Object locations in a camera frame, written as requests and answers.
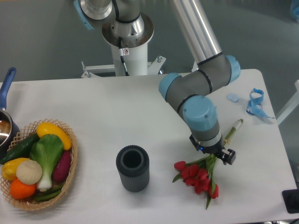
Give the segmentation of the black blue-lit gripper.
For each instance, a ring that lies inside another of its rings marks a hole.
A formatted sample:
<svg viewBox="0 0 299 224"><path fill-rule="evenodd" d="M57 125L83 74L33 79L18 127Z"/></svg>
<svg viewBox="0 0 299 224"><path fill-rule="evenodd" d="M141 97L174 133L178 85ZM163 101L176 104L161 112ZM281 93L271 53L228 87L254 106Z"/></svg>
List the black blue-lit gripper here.
<svg viewBox="0 0 299 224"><path fill-rule="evenodd" d="M208 141L199 141L193 135L189 139L197 151L201 151L204 154L217 153L217 158L221 159L224 165L232 165L236 159L234 150L223 148L222 135Z"/></svg>

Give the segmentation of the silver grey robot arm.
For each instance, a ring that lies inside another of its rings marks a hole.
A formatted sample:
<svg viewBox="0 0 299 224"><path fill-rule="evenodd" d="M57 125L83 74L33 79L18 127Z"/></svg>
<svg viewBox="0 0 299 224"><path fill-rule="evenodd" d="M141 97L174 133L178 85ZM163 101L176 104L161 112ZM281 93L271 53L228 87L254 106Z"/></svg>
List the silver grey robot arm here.
<svg viewBox="0 0 299 224"><path fill-rule="evenodd" d="M101 25L110 45L117 76L140 76L159 71L148 62L148 42L153 23L137 0L76 0L74 6L87 29ZM159 92L191 130L198 151L232 164L235 152L226 149L215 105L208 94L235 81L241 68L233 56L223 54L204 9L198 0L173 0L171 7L195 60L195 71L186 76L170 73L162 78Z"/></svg>

